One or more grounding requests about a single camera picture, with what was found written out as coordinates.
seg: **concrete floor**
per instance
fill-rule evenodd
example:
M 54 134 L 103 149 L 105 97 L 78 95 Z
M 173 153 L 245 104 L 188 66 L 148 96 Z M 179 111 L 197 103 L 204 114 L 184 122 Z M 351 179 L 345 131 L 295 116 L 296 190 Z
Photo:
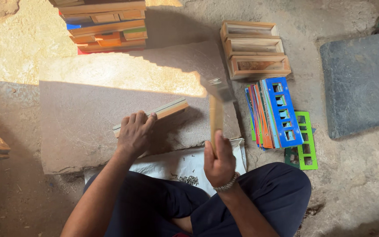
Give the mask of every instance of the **concrete floor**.
M 177 7 L 148 7 L 149 48 L 204 40 L 220 43 L 223 19 L 277 23 L 293 71 L 288 84 L 294 107 L 309 111 L 317 129 L 319 170 L 306 171 L 313 194 L 298 235 L 379 233 L 379 129 L 329 139 L 318 52 L 325 42 L 369 35 L 379 15 L 379 0 L 158 2 Z M 75 54 L 62 19 L 46 0 L 21 0 L 16 14 L 0 18 L 0 135 L 12 147 L 11 158 L 0 161 L 0 236 L 58 236 L 81 197 L 82 177 L 44 175 L 40 163 L 39 66 L 52 57 Z M 263 152 L 249 142 L 245 84 L 232 85 L 249 169 L 281 162 L 283 151 Z

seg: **bracelet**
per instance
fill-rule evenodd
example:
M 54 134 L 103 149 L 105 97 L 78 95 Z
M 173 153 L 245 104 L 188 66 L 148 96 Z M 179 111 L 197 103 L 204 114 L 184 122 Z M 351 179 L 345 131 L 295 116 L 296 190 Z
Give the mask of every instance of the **bracelet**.
M 216 190 L 216 192 L 222 192 L 222 191 L 226 191 L 230 189 L 233 186 L 233 184 L 236 182 L 236 177 L 237 177 L 237 173 L 235 172 L 235 175 L 227 184 L 217 187 L 217 188 L 213 187 L 213 189 Z

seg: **hammer on mat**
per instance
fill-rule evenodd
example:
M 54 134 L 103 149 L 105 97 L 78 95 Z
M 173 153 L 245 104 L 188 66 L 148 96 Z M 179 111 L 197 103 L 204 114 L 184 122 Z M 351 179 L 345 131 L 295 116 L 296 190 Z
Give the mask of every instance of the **hammer on mat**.
M 201 85 L 210 93 L 210 132 L 213 150 L 216 150 L 214 133 L 223 129 L 223 104 L 233 102 L 234 97 L 226 81 L 220 78 L 206 79 L 200 77 Z

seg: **pile of screws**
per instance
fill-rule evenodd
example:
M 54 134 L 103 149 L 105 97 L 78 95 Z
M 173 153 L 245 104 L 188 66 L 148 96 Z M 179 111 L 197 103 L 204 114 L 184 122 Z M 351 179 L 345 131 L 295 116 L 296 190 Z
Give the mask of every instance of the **pile of screws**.
M 190 175 L 189 177 L 185 176 L 185 177 L 182 177 L 182 176 L 179 176 L 179 179 L 178 181 L 181 181 L 181 182 L 186 182 L 187 184 L 190 184 L 192 186 L 197 186 L 199 183 L 198 183 L 198 177 L 194 177 L 192 175 Z

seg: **wooden tray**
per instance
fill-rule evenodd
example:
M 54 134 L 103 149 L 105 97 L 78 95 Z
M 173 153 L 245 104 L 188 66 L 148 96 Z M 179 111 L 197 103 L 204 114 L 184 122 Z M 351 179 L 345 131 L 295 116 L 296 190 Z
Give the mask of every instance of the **wooden tray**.
M 285 55 L 233 56 L 228 64 L 232 80 L 252 77 L 281 77 L 292 72 L 289 59 Z
M 224 48 L 228 59 L 233 55 L 285 55 L 281 39 L 228 37 Z
M 228 37 L 280 39 L 276 23 L 223 21 L 220 35 Z

